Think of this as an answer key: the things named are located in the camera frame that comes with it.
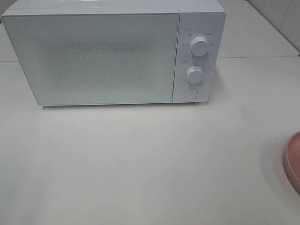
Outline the white microwave oven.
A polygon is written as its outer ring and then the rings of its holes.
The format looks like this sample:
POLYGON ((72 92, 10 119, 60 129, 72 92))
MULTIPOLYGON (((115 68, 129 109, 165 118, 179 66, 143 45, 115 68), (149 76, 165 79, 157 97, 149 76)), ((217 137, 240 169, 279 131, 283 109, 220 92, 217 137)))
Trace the white microwave oven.
POLYGON ((169 103, 206 102, 226 19, 226 12, 216 0, 18 0, 1 15, 1 21, 4 25, 4 16, 144 14, 179 16, 172 101, 169 103), (192 38, 200 35, 208 38, 210 46, 205 55, 196 57, 189 44, 192 38), (186 72, 191 67, 203 69, 203 80, 198 84, 190 84, 187 80, 186 72), (184 92, 191 88, 198 91, 194 101, 184 98, 184 92))

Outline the round white door button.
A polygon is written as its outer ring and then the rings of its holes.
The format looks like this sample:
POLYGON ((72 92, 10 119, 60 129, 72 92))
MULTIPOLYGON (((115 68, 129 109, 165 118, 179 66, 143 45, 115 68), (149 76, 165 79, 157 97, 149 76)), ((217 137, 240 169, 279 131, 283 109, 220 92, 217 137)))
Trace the round white door button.
POLYGON ((198 91, 196 89, 188 89, 184 92, 184 98, 188 101, 194 101, 197 99, 198 91))

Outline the pink round plate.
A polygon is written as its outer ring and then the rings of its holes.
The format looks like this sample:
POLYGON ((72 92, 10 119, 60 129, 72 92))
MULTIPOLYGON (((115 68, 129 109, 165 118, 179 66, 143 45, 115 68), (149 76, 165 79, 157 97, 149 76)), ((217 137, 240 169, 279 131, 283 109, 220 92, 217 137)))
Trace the pink round plate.
POLYGON ((284 169, 287 178, 296 192, 300 193, 300 132, 287 142, 284 153, 284 169))

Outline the lower white timer knob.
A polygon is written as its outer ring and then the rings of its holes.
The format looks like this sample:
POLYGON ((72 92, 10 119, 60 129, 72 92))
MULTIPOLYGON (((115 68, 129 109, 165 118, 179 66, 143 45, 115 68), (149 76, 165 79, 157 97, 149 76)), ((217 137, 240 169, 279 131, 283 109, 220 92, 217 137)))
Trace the lower white timer knob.
POLYGON ((201 67, 191 67, 186 72, 187 81, 190 84, 198 84, 203 80, 203 74, 201 67))

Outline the white microwave door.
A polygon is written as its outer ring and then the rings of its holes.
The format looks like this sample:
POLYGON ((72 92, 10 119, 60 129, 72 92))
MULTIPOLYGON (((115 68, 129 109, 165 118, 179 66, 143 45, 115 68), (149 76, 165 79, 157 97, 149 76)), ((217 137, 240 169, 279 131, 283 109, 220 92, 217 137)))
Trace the white microwave door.
POLYGON ((39 105, 169 103, 178 14, 4 16, 39 105))

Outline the upper white power knob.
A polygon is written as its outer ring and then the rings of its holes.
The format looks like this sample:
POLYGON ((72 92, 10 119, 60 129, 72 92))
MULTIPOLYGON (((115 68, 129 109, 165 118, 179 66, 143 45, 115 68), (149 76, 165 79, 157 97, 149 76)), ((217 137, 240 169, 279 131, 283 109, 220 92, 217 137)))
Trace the upper white power knob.
POLYGON ((200 36, 193 37, 190 40, 189 45, 190 45, 191 53, 196 57, 200 57, 205 55, 208 52, 210 42, 207 37, 200 35, 200 36))

